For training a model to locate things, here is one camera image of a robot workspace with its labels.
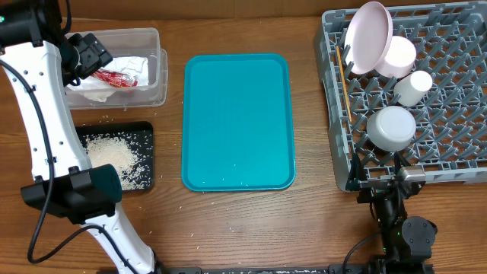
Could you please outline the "wooden chopstick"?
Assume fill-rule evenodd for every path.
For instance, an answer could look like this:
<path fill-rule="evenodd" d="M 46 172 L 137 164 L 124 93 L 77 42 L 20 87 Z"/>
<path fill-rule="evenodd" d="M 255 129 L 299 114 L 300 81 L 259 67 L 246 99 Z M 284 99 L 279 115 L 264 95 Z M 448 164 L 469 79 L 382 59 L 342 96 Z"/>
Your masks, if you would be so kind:
<path fill-rule="evenodd" d="M 342 66 L 342 57 L 340 54 L 339 46 L 336 46 L 335 50 L 336 50 L 336 57 L 337 57 L 338 66 L 339 66 L 340 80 L 342 82 L 342 90 L 343 90 L 343 97 L 344 97 L 344 101 L 345 101 L 345 108 L 346 108 L 346 112 L 347 112 L 348 121 L 351 123 L 352 122 L 352 115 L 351 115 L 351 111 L 350 111 L 349 96 L 347 93 L 346 80 L 344 77 L 344 70 L 343 70 L 343 66 Z"/>

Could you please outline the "large white plate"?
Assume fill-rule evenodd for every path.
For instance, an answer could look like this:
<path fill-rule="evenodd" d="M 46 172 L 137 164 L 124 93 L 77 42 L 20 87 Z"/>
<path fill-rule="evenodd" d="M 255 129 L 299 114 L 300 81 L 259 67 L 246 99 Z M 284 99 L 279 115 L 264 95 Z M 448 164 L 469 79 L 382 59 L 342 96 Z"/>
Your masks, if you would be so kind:
<path fill-rule="evenodd" d="M 363 75 L 374 70 L 384 60 L 392 36 L 393 21 L 389 11 L 380 2 L 362 5 L 345 35 L 345 45 L 350 46 L 345 63 L 353 63 L 351 72 Z"/>

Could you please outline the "grey-white bowl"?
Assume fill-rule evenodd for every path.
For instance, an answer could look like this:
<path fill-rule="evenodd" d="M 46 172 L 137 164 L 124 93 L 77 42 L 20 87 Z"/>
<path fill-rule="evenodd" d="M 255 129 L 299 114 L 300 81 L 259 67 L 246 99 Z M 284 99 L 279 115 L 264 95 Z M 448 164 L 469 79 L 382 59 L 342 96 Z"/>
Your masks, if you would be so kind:
<path fill-rule="evenodd" d="M 397 106 L 385 107 L 367 121 L 367 133 L 371 142 L 384 151 L 401 151 L 408 147 L 415 135 L 413 115 Z"/>

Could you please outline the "white napkin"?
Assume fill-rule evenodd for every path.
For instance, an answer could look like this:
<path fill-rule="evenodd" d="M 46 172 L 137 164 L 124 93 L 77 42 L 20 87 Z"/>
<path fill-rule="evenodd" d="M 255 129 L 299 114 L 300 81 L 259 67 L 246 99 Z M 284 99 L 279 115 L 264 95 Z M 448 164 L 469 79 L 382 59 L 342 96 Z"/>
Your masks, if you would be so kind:
<path fill-rule="evenodd" d="M 135 76 L 138 79 L 136 87 L 149 85 L 148 59 L 146 57 L 116 57 L 108 65 L 102 67 L 102 69 Z M 119 88 L 112 87 L 104 81 L 89 76 L 81 80 L 79 86 L 69 84 L 65 89 L 67 91 L 76 91 L 88 100 L 103 103 Z"/>

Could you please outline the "red snack wrapper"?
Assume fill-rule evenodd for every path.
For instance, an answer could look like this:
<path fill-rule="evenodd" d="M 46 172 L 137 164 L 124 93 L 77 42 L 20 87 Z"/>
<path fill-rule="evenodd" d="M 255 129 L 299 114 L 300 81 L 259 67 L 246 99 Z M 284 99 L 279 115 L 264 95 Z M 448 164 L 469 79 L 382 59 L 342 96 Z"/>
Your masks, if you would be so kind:
<path fill-rule="evenodd" d="M 91 76 L 115 88 L 130 88 L 138 84 L 138 79 L 135 76 L 106 69 L 99 69 Z"/>

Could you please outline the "white paper cup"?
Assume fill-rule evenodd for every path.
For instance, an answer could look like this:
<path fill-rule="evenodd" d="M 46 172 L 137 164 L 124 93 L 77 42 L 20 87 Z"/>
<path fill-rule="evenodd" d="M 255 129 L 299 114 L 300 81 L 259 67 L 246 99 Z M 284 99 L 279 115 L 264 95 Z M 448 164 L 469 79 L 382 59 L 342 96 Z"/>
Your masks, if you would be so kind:
<path fill-rule="evenodd" d="M 415 106 L 431 89 L 432 76 L 425 71 L 415 71 L 396 83 L 393 93 L 399 95 L 398 103 Z"/>

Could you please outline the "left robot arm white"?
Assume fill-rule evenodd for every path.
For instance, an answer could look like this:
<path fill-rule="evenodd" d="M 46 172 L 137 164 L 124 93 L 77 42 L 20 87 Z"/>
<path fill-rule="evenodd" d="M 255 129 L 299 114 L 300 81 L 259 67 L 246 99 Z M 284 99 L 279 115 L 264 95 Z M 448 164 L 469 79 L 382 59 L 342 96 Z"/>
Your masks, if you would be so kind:
<path fill-rule="evenodd" d="M 1 65 L 13 87 L 31 150 L 33 184 L 24 202 L 41 215 L 67 218 L 88 232 L 119 273 L 161 273 L 121 204 L 115 168 L 94 167 L 75 130 L 65 95 L 111 62 L 92 34 L 70 34 L 72 19 L 56 1 L 14 1 L 1 7 Z"/>

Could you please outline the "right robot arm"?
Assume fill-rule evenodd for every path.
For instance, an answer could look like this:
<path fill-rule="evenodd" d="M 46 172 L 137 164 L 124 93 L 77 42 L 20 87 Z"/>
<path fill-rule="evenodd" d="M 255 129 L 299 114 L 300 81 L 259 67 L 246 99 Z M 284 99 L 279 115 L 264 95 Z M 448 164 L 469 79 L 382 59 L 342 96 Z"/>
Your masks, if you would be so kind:
<path fill-rule="evenodd" d="M 423 217 L 409 217 L 404 201 L 419 194 L 425 185 L 425 172 L 411 165 L 399 152 L 393 154 L 395 174 L 390 179 L 368 180 L 357 153 L 352 155 L 345 188 L 358 192 L 357 203 L 368 204 L 378 231 L 357 243 L 345 256 L 341 273 L 434 274 L 425 261 L 432 256 L 437 225 Z M 384 253 L 373 255 L 360 266 L 350 266 L 352 254 L 381 238 Z"/>

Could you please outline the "small pink bowl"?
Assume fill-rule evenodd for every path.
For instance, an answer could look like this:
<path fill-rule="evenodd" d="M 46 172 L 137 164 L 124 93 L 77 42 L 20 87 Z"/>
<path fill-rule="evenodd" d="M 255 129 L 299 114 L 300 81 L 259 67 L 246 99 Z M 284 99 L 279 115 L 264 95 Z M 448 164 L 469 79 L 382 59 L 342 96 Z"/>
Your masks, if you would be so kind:
<path fill-rule="evenodd" d="M 415 45 L 410 40 L 392 36 L 387 54 L 374 69 L 387 78 L 403 78 L 412 71 L 415 58 Z"/>

